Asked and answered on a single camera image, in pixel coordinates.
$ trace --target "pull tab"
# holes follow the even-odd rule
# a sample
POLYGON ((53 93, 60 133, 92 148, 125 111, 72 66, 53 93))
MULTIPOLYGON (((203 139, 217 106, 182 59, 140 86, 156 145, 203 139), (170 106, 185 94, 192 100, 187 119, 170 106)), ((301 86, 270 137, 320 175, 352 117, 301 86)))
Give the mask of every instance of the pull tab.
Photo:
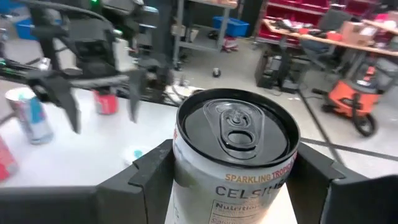
POLYGON ((241 110, 226 110, 220 116, 221 140, 234 151, 251 151, 258 144, 259 136, 249 114, 241 110))

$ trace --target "red can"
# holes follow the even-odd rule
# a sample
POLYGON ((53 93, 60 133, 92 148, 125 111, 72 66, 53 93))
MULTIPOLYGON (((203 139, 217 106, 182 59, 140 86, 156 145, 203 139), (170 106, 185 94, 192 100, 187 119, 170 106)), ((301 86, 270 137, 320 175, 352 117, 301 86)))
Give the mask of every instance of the red can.
POLYGON ((94 90, 94 99, 99 114, 110 115, 118 111, 118 98, 112 88, 94 90))
POLYGON ((18 169, 17 162, 12 156, 6 143, 0 137, 0 180, 8 178, 18 169))

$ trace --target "cardboard box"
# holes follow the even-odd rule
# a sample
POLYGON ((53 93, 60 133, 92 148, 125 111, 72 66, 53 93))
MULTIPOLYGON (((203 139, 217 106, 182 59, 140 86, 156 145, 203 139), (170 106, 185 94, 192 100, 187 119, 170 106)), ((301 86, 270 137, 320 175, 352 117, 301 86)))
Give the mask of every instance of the cardboard box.
POLYGON ((341 41, 347 44, 368 46, 372 43, 377 29, 362 22, 345 21, 341 27, 341 41))
POLYGON ((388 20, 398 22, 398 11, 389 11, 388 20))

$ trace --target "white table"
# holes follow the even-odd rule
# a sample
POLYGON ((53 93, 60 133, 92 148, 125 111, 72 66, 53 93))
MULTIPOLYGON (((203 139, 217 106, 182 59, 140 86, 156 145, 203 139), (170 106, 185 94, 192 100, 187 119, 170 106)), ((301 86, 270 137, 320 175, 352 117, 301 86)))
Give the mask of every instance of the white table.
MULTIPOLYGON (((48 144, 30 145, 15 118, 0 127, 0 136, 20 165, 16 174, 0 182, 0 187, 97 185, 126 167, 125 149, 152 149, 173 136, 175 107, 141 102, 134 124, 129 120, 125 99, 119 99, 117 114, 101 116, 95 112, 90 91, 75 90, 74 95, 81 111, 81 134, 71 130, 63 110, 53 105, 44 106, 55 133, 48 144)), ((166 224, 173 223, 171 211, 169 206, 166 224)), ((286 186, 264 223, 297 223, 286 186)))

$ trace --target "can label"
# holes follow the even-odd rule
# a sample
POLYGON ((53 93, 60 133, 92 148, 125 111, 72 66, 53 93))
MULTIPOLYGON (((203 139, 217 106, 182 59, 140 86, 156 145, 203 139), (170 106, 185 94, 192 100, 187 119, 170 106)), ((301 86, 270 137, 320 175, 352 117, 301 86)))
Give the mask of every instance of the can label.
POLYGON ((97 113, 114 114, 117 112, 118 99, 113 92, 108 95, 100 95, 97 91, 94 91, 94 99, 97 113))
POLYGON ((8 178, 17 170, 17 163, 6 143, 0 137, 0 180, 8 178))
POLYGON ((53 132, 47 123, 46 115, 40 104, 39 99, 34 97, 30 100, 21 100, 14 108, 17 117, 32 144, 42 144, 49 142, 53 137, 53 132))
POLYGON ((213 162, 174 134, 175 224, 257 224, 285 184, 295 155, 267 168, 242 169, 213 162))

